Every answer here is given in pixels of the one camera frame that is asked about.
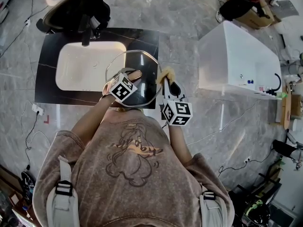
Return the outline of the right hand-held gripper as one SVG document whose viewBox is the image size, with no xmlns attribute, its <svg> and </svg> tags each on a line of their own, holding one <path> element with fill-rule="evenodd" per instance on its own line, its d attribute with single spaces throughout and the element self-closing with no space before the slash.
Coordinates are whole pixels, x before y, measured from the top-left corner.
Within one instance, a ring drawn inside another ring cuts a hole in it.
<svg viewBox="0 0 303 227">
<path fill-rule="evenodd" d="M 185 126 L 193 117 L 192 104 L 185 96 L 184 87 L 177 81 L 171 85 L 169 79 L 164 77 L 162 82 L 163 107 L 162 119 L 169 126 Z"/>
</svg>

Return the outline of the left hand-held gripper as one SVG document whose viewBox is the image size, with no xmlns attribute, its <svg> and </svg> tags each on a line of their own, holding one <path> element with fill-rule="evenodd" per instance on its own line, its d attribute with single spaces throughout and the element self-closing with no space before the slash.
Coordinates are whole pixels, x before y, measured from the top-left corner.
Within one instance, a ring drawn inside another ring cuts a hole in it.
<svg viewBox="0 0 303 227">
<path fill-rule="evenodd" d="M 135 72 L 133 68 L 122 68 L 119 74 L 104 85 L 102 94 L 112 95 L 117 102 L 124 102 L 137 90 L 137 87 L 128 78 L 133 72 Z"/>
</svg>

